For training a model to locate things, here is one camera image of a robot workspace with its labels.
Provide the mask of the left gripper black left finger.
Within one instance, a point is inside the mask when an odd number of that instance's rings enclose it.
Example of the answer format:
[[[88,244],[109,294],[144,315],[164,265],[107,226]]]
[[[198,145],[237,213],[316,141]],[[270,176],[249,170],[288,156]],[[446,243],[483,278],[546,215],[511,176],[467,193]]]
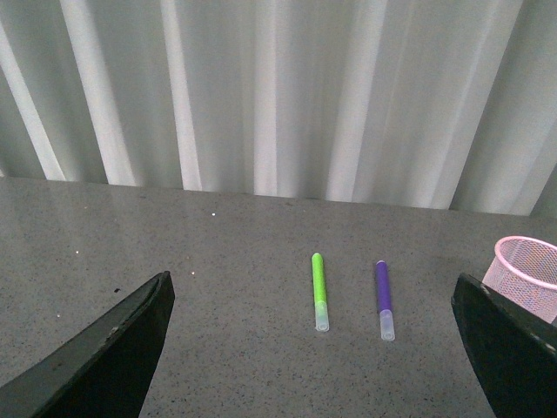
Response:
[[[162,353],[175,293],[168,272],[1,388],[3,417],[137,417]]]

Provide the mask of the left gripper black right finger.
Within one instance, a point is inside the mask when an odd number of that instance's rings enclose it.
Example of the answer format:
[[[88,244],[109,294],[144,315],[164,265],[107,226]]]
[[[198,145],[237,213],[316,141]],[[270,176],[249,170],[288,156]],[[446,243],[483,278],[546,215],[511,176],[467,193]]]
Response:
[[[466,273],[451,305],[494,415],[555,417],[556,327]]]

